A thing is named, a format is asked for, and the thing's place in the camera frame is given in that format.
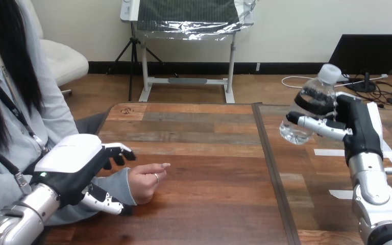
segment lanyard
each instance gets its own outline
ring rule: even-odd
[[[2,73],[4,74],[7,85],[10,89],[10,92],[13,95],[14,102],[11,101],[10,97],[8,97],[8,95],[2,90],[1,87],[0,87],[0,100],[4,103],[6,107],[8,107],[11,113],[13,113],[13,115],[24,125],[29,135],[38,143],[38,145],[42,149],[42,154],[46,154],[48,152],[46,144],[40,138],[38,138],[37,135],[35,135],[32,128],[28,125],[25,116],[16,106],[16,104],[18,104],[18,101],[20,100],[18,100],[16,90],[13,87],[13,80],[11,79],[11,76],[8,74],[7,69],[5,68],[1,55],[0,55],[0,67],[2,69]]]

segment long black hair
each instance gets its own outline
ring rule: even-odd
[[[0,0],[0,54],[29,113],[41,111],[38,79],[27,49],[23,17],[15,0]],[[0,150],[7,150],[10,135],[0,110]]]

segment gray sleeve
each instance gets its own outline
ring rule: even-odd
[[[27,181],[31,180],[32,176],[24,176]],[[22,196],[17,183],[12,174],[0,173],[0,210],[17,201]],[[89,218],[97,212],[84,208],[82,205],[67,206],[58,210],[54,216],[48,221],[47,225],[62,225],[80,221]]]
[[[93,184],[96,184],[100,188],[106,190],[119,201],[127,205],[136,206],[137,204],[131,195],[130,185],[127,178],[129,169],[130,168],[126,167],[106,178],[94,178]]]
[[[47,134],[51,146],[56,145],[68,135],[78,134],[74,118],[64,100],[61,90],[58,88],[44,55],[41,43],[37,35],[34,23],[23,3],[19,3],[23,14],[25,31],[27,37],[27,48],[31,57],[32,65],[39,82],[43,110],[40,111],[41,118],[47,128]]]

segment woman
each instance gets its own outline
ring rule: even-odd
[[[22,0],[0,0],[0,57],[11,76],[6,78],[0,67],[1,91],[22,114],[22,118],[17,117],[0,96],[0,153],[24,171],[42,156],[44,145],[51,149],[64,137],[78,134],[78,129],[46,65],[34,24]],[[92,120],[84,121],[85,132],[91,128],[86,122]],[[169,166],[125,168],[107,178],[94,178],[92,182],[128,205],[145,204],[151,200],[158,179],[166,176]],[[0,210],[20,196],[13,176],[0,164]],[[73,223],[94,214],[95,211],[82,205],[67,206],[56,212],[48,225]]]

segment monitor stand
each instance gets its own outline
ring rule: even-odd
[[[366,72],[366,74],[364,75],[364,82],[346,85],[345,87],[355,92],[362,92],[362,93],[373,92],[376,90],[376,84],[372,82],[370,79],[371,79],[370,73]],[[349,81],[343,83],[346,84],[346,83],[354,83],[359,81],[362,81],[362,79],[349,79]]]

